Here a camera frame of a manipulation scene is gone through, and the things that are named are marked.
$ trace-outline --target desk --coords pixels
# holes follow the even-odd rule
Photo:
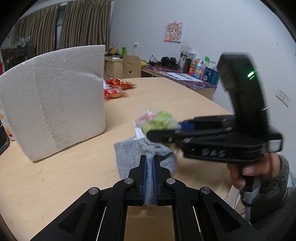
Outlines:
[[[161,74],[160,72],[174,72],[174,73],[180,73],[179,70],[173,70],[170,68],[162,67],[162,66],[151,66],[147,65],[142,67],[142,77],[165,77],[170,79],[168,76],[165,76]],[[197,92],[198,94],[201,94],[202,96],[211,99],[213,93],[216,90],[216,86],[208,83],[208,82],[198,82],[198,81],[182,81],[182,80],[174,80],[170,79],[175,82],[178,82],[179,84],[192,89],[193,91]]]
[[[39,162],[31,162],[16,142],[0,156],[0,213],[18,241],[28,241],[90,187],[105,189],[120,180],[113,144],[134,136],[133,121],[146,109],[169,111],[177,120],[227,115],[209,99],[166,78],[128,79],[129,97],[104,103],[103,134]],[[226,164],[177,155],[173,177],[187,186],[208,186],[221,198],[231,182]],[[174,240],[170,207],[129,207],[125,240]]]
[[[123,59],[112,59],[112,57],[104,57],[104,79],[111,78],[122,79]]]

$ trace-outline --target poster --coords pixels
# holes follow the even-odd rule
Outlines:
[[[184,23],[177,21],[173,23],[167,23],[165,28],[164,41],[169,42],[181,42],[182,33],[183,33]]]

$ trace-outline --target green bottle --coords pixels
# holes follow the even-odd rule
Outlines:
[[[126,55],[126,48],[125,47],[122,47],[122,56]]]

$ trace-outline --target fingernail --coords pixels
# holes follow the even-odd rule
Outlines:
[[[243,188],[246,185],[246,183],[244,181],[238,181],[237,185]]]
[[[243,168],[242,170],[242,174],[244,176],[250,176],[254,173],[254,168],[253,167],[246,167],[246,168]]]

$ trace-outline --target styrofoam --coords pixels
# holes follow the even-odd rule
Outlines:
[[[104,52],[104,45],[53,51],[0,76],[5,120],[30,160],[105,130]]]

